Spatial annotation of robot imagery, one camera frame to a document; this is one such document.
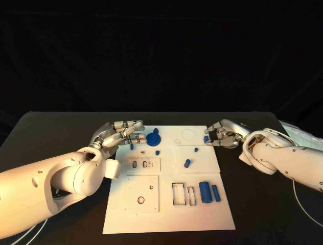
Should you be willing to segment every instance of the black table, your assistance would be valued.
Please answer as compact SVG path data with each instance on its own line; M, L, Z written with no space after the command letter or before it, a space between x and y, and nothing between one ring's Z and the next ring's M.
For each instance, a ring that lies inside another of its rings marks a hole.
M108 121L137 119L146 125L210 126L223 118L245 123L254 130L272 128L285 133L275 115L268 112L30 112L22 117L0 148L0 172L81 149L97 128ZM248 166L238 159L241 148L215 148L215 152L234 231L102 235L111 183L104 179L97 193L49 218L30 244L323 244L323 228L297 204L293 181L281 173L267 175ZM323 193L297 184L297 194L307 212L323 223ZM0 244L10 244L19 237L0 240ZM30 237L19 244L26 244Z

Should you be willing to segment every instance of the robotic hand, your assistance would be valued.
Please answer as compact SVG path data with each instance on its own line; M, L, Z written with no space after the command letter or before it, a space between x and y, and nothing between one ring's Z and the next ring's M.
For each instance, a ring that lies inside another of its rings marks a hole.
M117 179L118 145L146 143L143 121L105 123L88 147L0 173L0 239L29 229Z
M277 170L294 181L323 192L323 151L301 147L288 136L264 129L251 131L247 125L223 119L205 133L216 130L218 140L206 144L235 148L242 142L239 159L261 172Z

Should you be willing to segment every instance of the blue cylinder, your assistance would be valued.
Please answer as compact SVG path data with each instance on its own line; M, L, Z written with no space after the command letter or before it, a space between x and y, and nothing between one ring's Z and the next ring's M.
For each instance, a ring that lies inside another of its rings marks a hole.
M157 146L160 144L162 138L157 129L154 129L153 133L147 135L146 139L150 146Z
M219 196L219 193L218 193L216 185L212 185L212 190L213 190L213 194L215 194L215 201L221 202L221 196Z
M187 159L183 166L189 167L189 165L190 165L190 160Z
M210 188L209 188L208 181L200 182L199 186L200 186L202 203L210 203L213 200L212 200L212 194L210 194Z

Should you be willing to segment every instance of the black backdrop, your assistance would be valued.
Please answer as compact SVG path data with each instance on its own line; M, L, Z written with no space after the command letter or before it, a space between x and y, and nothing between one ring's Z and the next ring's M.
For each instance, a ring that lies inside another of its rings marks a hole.
M28 111L271 111L323 137L323 1L0 6L0 144Z

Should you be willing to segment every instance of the white robotic arm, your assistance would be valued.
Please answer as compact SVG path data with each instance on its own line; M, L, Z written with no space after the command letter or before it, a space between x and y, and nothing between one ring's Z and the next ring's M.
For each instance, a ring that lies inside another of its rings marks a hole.
M216 130L218 140L208 145L235 148L242 144L239 159L261 172L272 175L277 170L294 181L323 192L323 151L297 146L277 131L264 129L251 132L244 124L223 119L205 133Z
M141 121L105 123L88 147L0 173L0 239L92 195L104 177L118 178L121 164L108 157L118 145L147 142L141 130Z

